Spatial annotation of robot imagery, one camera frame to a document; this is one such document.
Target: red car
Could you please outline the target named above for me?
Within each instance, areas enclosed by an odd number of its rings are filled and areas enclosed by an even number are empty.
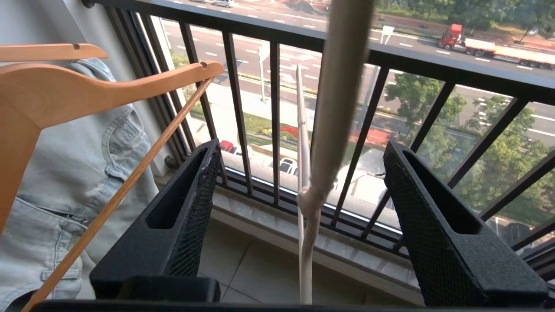
[[[233,151],[233,143],[226,140],[222,140],[220,142],[220,148],[228,153],[231,153]]]

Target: white stick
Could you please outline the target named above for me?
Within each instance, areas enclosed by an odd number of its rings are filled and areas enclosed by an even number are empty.
[[[297,181],[297,188],[299,193],[303,188],[309,186],[310,179],[310,148],[309,148],[309,134],[306,129],[306,110],[305,110],[305,95],[302,88],[302,72],[299,65],[297,65],[297,124],[299,126],[299,138],[297,145],[297,160],[299,165],[299,176]],[[302,267],[302,245],[304,240],[304,218],[302,216],[301,208],[299,206],[299,294],[301,302],[303,298],[312,293],[311,279],[305,276],[307,268]]]
[[[312,303],[312,250],[320,226],[320,208],[333,188],[347,147],[373,5],[369,0],[333,0],[331,5],[310,185],[299,192],[297,200],[307,220],[301,253],[301,304]]]

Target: road sign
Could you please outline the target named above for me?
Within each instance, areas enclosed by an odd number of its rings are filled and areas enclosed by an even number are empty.
[[[382,37],[380,38],[380,43],[387,44],[387,42],[389,41],[389,38],[393,34],[394,29],[395,27],[393,26],[384,25],[384,28],[382,29]]]
[[[263,62],[269,55],[270,43],[264,42],[261,46],[258,47],[258,56],[260,57],[260,61]]]

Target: white wall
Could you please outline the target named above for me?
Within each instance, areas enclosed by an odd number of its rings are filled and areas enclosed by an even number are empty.
[[[104,8],[86,8],[80,0],[0,0],[0,44],[91,43],[109,56],[104,62],[118,81],[136,79]],[[154,143],[161,130],[146,101],[134,103],[145,132]],[[164,175],[164,147],[151,167]]]

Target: truck cab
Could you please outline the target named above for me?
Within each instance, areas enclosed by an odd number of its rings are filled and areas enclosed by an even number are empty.
[[[440,39],[440,47],[451,50],[461,39],[462,35],[462,25],[460,24],[451,24]]]

